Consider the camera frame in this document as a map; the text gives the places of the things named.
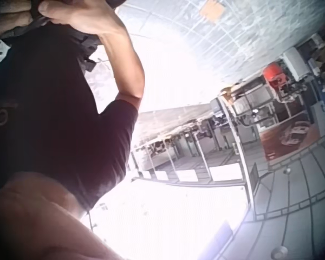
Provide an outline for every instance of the person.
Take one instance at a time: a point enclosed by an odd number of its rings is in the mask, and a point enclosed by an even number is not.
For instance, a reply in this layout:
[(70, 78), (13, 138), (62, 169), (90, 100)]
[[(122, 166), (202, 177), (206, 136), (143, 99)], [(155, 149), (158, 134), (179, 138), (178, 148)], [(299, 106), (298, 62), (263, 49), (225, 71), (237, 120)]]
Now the person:
[[(0, 252), (122, 259), (80, 218), (125, 176), (144, 70), (104, 0), (46, 1), (38, 11), (51, 23), (15, 39), (0, 63)], [(100, 114), (70, 28), (98, 36), (112, 65), (119, 92)]]

